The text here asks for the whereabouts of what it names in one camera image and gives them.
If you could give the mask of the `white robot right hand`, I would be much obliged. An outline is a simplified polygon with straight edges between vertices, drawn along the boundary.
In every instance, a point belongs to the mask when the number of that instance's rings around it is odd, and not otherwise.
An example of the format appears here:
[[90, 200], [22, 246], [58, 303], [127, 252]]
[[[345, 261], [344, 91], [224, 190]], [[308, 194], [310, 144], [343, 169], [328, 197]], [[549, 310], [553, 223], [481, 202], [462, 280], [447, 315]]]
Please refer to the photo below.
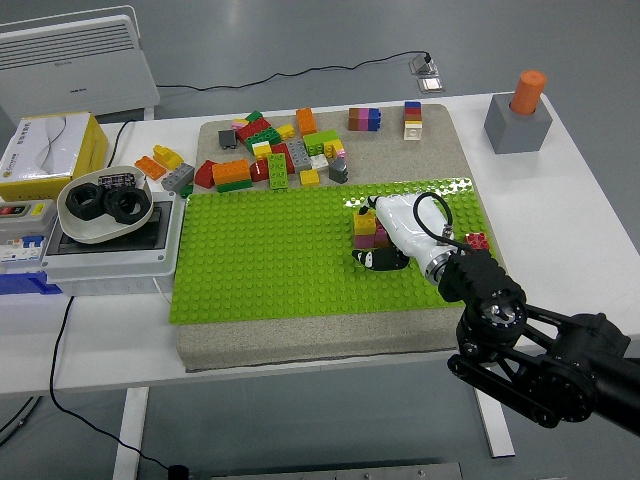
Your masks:
[[415, 259], [424, 277], [436, 284], [454, 250], [454, 221], [446, 202], [433, 192], [369, 196], [354, 223], [370, 214], [386, 231], [389, 245], [354, 250], [351, 256], [374, 271], [401, 270]]

